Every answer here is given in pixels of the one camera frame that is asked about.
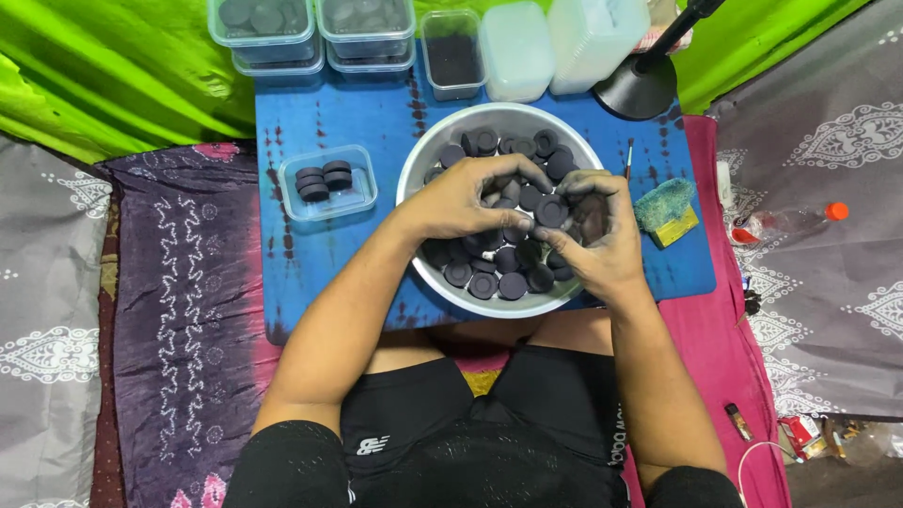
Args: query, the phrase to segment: clear plastic container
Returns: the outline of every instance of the clear plastic container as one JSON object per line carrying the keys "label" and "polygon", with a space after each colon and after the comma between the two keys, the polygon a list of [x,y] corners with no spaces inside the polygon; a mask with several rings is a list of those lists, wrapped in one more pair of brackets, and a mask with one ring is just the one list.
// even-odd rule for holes
{"label": "clear plastic container", "polygon": [[317,24],[340,58],[397,56],[414,38],[414,2],[317,0]]}
{"label": "clear plastic container", "polygon": [[477,13],[461,9],[424,14],[420,44],[436,100],[471,99],[486,84]]}
{"label": "clear plastic container", "polygon": [[803,237],[826,228],[831,222],[842,221],[850,215],[847,205],[830,202],[825,206],[803,206],[796,209],[770,212],[759,210],[733,222],[731,239],[746,244],[772,241],[785,237]]}
{"label": "clear plastic container", "polygon": [[310,60],[315,25],[305,0],[207,0],[210,37],[246,63]]}
{"label": "clear plastic container", "polygon": [[322,39],[313,36],[313,58],[299,61],[247,63],[232,53],[236,71],[270,87],[316,87],[323,83],[321,73],[326,62]]}
{"label": "clear plastic container", "polygon": [[341,58],[336,55],[332,44],[326,42],[326,60],[348,83],[404,81],[416,57],[413,37],[408,40],[404,54],[372,58]]}
{"label": "clear plastic container", "polygon": [[496,102],[533,102],[555,72],[543,10],[533,2],[492,7],[479,26],[486,93]]}
{"label": "clear plastic container", "polygon": [[[351,188],[330,193],[330,199],[321,202],[304,202],[294,190],[294,174],[298,170],[343,160],[351,165]],[[298,222],[323,221],[373,208],[377,202],[377,179],[373,175],[370,154],[363,146],[348,145],[329,148],[285,159],[276,172],[279,190],[283,194],[285,212]]]}
{"label": "clear plastic container", "polygon": [[608,78],[649,31],[646,0],[554,0],[547,19],[557,63],[549,91],[556,95]]}

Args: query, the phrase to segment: black shorts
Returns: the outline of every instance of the black shorts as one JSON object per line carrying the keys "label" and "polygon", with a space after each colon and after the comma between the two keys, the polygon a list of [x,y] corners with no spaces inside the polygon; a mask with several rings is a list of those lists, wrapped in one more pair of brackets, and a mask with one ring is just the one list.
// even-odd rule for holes
{"label": "black shorts", "polygon": [[451,358],[361,376],[341,408],[346,463],[353,475],[385,471],[461,419],[537,428],[594,466],[623,467],[627,453],[614,357],[519,345],[476,399]]}

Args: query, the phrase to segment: hand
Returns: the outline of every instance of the hand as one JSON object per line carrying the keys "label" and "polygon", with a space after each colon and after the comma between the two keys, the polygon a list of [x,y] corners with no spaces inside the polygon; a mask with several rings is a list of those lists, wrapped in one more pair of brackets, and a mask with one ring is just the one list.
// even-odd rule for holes
{"label": "hand", "polygon": [[479,203],[485,191],[510,182],[517,174],[543,192],[552,191],[545,173],[521,154],[468,157],[404,200],[393,215],[419,240],[458,238],[498,228],[530,230],[533,220],[524,213]]}
{"label": "hand", "polygon": [[572,233],[582,245],[563,230],[537,227],[534,235],[564,257],[583,287],[606,302],[647,287],[627,180],[605,170],[573,171],[555,193],[576,203]]}

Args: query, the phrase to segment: new balance logo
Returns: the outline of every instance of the new balance logo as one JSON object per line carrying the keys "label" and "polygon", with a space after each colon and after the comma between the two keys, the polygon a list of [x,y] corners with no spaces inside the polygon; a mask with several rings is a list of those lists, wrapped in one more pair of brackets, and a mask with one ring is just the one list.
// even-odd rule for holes
{"label": "new balance logo", "polygon": [[386,442],[389,440],[389,436],[383,436],[377,439],[376,437],[371,437],[370,439],[364,439],[360,442],[360,448],[358,448],[358,455],[370,455],[383,451],[383,448],[386,446]]}

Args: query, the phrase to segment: plastic bottle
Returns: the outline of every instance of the plastic bottle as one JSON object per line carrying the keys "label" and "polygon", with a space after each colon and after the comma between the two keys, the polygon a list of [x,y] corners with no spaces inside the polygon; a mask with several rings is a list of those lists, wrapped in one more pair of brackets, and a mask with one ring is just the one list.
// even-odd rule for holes
{"label": "plastic bottle", "polygon": [[731,238],[737,243],[771,241],[785,236],[802,236],[818,230],[828,221],[842,221],[850,211],[842,202],[831,202],[823,208],[803,208],[769,212],[760,210],[733,222]]}

